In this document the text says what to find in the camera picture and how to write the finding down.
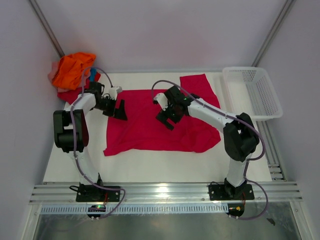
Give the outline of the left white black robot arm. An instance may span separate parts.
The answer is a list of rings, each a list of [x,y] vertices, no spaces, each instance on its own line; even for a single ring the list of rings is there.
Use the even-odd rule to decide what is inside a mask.
[[[68,154],[79,173],[79,185],[71,186],[76,191],[77,202],[101,202],[107,197],[119,201],[120,188],[104,186],[100,173],[94,167],[89,154],[89,131],[86,115],[93,109],[100,110],[104,116],[126,121],[125,101],[116,105],[120,86],[105,86],[91,81],[88,88],[82,88],[75,101],[63,110],[53,113],[54,143]]]

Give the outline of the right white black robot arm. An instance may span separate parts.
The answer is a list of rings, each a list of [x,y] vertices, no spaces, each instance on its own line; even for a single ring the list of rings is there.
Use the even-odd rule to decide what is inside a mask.
[[[224,150],[230,158],[223,191],[228,199],[241,197],[248,182],[245,174],[250,158],[260,143],[250,116],[223,112],[196,94],[183,93],[176,85],[156,94],[153,103],[161,108],[156,119],[169,130],[173,130],[174,124],[183,117],[191,117],[222,133]]]

